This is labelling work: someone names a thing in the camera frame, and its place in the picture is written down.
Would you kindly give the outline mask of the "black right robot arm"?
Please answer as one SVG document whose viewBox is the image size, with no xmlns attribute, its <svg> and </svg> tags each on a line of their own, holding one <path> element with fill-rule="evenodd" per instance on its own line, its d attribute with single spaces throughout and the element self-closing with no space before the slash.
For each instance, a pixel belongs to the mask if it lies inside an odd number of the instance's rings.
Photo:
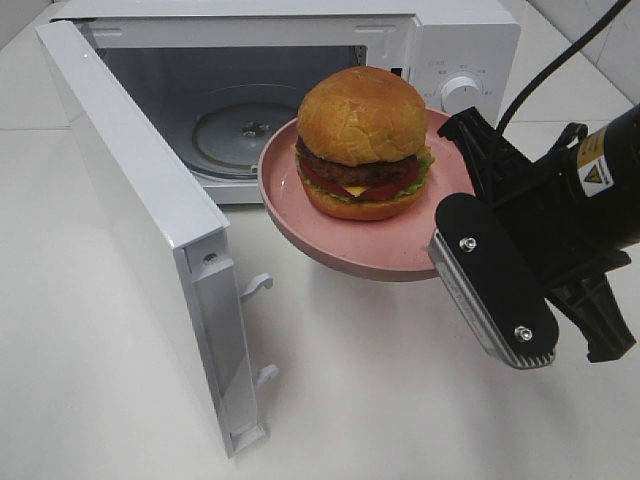
<svg viewBox="0 0 640 480">
<path fill-rule="evenodd" d="M 550 365 L 567 317 L 593 363 L 635 344 L 608 282 L 639 241 L 639 111 L 590 131 L 567 125 L 526 158 L 475 109 L 440 128 L 471 193 L 443 198 L 427 251 L 484 351 L 515 369 Z"/>
</svg>

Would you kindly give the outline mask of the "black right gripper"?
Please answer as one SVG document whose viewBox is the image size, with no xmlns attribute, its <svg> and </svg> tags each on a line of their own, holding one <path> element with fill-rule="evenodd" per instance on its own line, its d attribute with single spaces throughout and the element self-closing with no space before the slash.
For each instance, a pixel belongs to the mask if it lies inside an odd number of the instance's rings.
<svg viewBox="0 0 640 480">
<path fill-rule="evenodd" d="M 472 195 L 445 197 L 428 255 L 487 354 L 520 370 L 548 366 L 558 324 L 544 290 L 558 308 L 617 307 L 607 274 L 630 262 L 631 149 L 575 145 L 531 162 L 475 107 L 437 133 L 498 218 Z"/>
</svg>

